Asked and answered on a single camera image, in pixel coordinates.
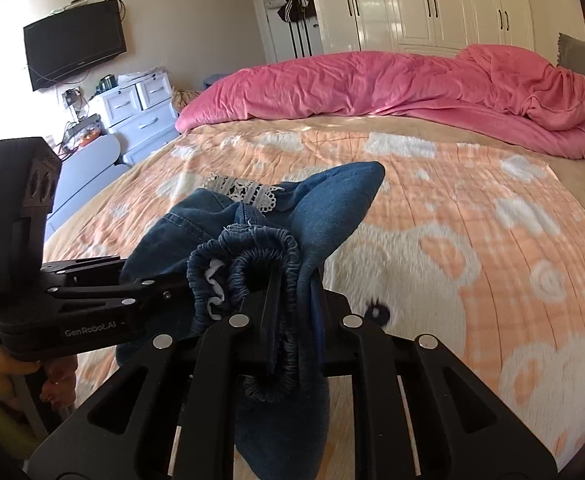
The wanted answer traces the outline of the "left hand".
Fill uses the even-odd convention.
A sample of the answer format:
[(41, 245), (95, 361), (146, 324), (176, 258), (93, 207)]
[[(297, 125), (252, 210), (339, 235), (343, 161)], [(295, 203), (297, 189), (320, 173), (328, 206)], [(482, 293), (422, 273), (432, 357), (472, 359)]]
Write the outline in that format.
[(41, 387), (40, 399), (44, 403), (49, 403), (54, 411), (68, 408), (76, 401), (77, 368), (76, 356), (65, 356), (48, 361), (21, 362), (0, 346), (0, 401), (14, 410), (22, 411), (22, 403), (18, 399), (12, 378), (45, 370), (47, 379)]

